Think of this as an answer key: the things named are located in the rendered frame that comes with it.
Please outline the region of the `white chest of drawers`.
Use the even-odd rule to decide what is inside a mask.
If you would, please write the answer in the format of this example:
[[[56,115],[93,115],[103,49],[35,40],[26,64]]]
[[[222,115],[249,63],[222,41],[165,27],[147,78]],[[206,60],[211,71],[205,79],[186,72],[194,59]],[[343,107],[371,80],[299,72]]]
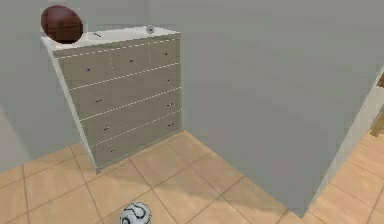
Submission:
[[[42,39],[96,172],[182,129],[180,40],[146,26]]]

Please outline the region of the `white and black football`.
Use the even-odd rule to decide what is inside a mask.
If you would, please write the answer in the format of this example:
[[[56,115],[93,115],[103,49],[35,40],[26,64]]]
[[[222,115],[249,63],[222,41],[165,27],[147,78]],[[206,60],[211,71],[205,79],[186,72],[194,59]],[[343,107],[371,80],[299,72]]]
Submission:
[[[120,224],[151,224],[150,208],[142,202],[127,205],[120,215]]]

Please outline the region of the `brown basketball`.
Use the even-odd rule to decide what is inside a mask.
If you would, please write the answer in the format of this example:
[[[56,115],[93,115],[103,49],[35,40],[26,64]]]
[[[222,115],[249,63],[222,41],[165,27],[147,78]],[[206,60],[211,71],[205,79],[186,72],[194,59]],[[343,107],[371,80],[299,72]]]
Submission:
[[[41,27],[50,39],[60,44],[73,44],[83,35],[83,22],[78,14],[62,5],[43,10]]]

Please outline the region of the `brown wooden furniture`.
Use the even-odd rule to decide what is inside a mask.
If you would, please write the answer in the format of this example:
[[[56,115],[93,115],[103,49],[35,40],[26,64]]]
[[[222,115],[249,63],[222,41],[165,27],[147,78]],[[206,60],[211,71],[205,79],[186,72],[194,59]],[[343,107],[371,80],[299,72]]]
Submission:
[[[384,88],[384,73],[381,75],[378,84],[378,87]],[[370,134],[374,137],[378,137],[380,133],[384,131],[384,106],[380,110],[377,119],[372,125]]]

